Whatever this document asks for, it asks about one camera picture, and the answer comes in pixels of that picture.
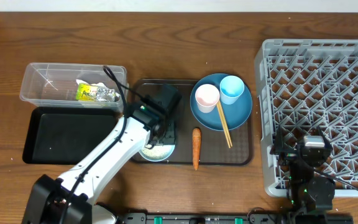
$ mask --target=light blue cup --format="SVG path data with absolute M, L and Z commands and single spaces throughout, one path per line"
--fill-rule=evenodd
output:
M 219 87 L 222 103 L 233 104 L 242 95 L 244 89 L 245 85 L 241 78 L 234 75 L 223 78 Z

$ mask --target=chopsticks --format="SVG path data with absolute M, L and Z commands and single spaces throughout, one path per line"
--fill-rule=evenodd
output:
M 223 108 L 222 108 L 222 104 L 221 104 L 220 100 L 218 101 L 216 106 L 218 107 L 219 117 L 221 118 L 224 135 L 227 140 L 227 145 L 229 146 L 229 148 L 231 148 L 231 147 L 233 147 L 233 143 L 231 142 L 229 129 L 227 128 L 227 123 L 226 123 L 226 119 L 224 117 Z

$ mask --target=black tray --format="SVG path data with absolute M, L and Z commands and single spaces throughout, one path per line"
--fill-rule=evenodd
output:
M 31 114 L 23 161 L 77 164 L 115 125 L 115 114 L 107 109 L 38 107 Z
M 233 147 L 228 148 L 222 131 L 213 131 L 199 123 L 190 110 L 190 94 L 197 80 L 158 80 L 143 79 L 134 85 L 134 90 L 141 95 L 156 95 L 162 84 L 171 84 L 178 88 L 183 95 L 182 102 L 176 109 L 182 113 L 175 122 L 177 145 L 172 155 L 161 162 L 145 160 L 139 153 L 132 157 L 132 161 L 153 164 L 193 164 L 192 132 L 194 128 L 201 129 L 200 165 L 244 166 L 254 155 L 252 145 L 252 117 L 249 116 L 240 128 L 230 131 Z M 134 95 L 131 101 L 138 100 Z

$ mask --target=dark brown tray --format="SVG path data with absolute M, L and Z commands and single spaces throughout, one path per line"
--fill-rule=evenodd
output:
M 132 161 L 151 164 L 193 164 L 191 135 L 194 128 L 201 130 L 200 165 L 244 166 L 252 160 L 254 150 L 251 116 L 241 127 L 230 131 L 233 147 L 229 149 L 224 133 L 203 126 L 190 110 L 190 95 L 197 82 L 198 80 L 143 79 L 134 85 L 135 91 L 141 95 L 149 94 L 150 96 L 157 94 L 164 83 L 177 87 L 183 96 L 183 102 L 178 105 L 176 111 L 183 114 L 175 122 L 177 145 L 168 159 L 161 162 L 150 162 L 137 153 L 132 157 Z M 134 101 L 135 96 L 131 96 L 131 101 Z

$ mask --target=carrot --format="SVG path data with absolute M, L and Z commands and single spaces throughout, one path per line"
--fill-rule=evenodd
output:
M 200 160 L 201 148 L 201 131 L 199 128 L 193 130 L 193 167 L 198 169 L 198 161 Z

